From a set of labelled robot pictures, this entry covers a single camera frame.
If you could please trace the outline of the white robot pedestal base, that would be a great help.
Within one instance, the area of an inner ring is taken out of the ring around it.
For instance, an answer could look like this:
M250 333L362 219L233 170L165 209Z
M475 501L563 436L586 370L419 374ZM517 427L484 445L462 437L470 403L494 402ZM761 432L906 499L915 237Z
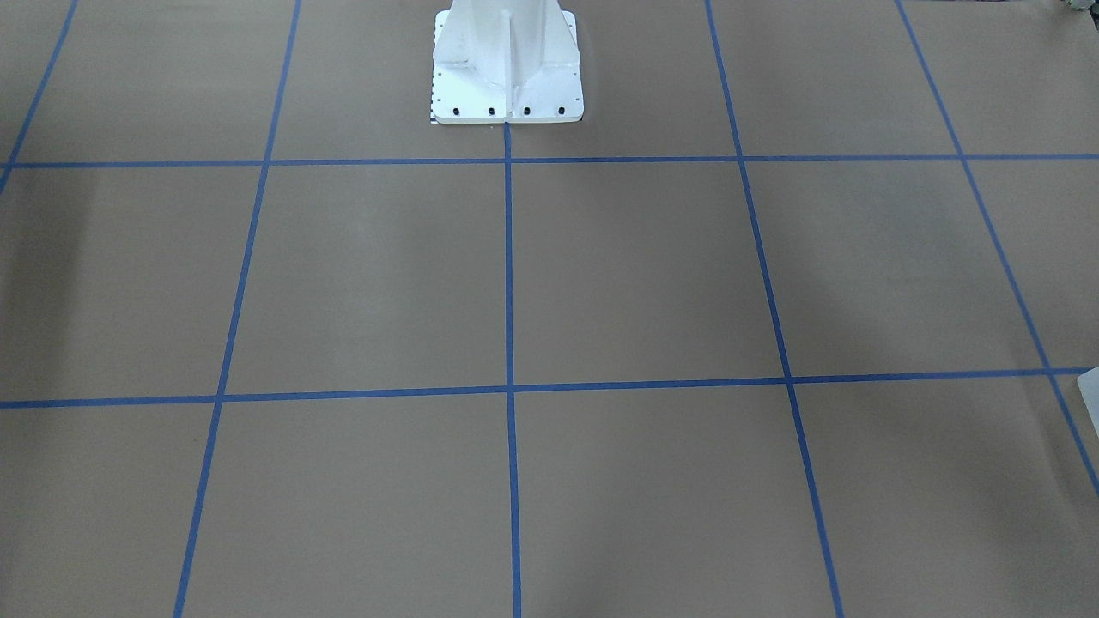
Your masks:
M454 1L434 16L429 118L576 123L585 115L577 16L557 1Z

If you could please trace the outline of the translucent white storage box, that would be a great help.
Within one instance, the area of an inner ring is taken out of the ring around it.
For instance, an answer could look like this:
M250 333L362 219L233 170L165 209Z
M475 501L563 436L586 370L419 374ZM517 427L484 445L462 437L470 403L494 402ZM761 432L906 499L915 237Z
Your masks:
M1099 412L1099 390L1098 390L1099 368L1092 367L1084 372L1076 378L1077 390L1083 396L1084 407L1087 410L1089 422L1095 434L1098 434L1098 412Z

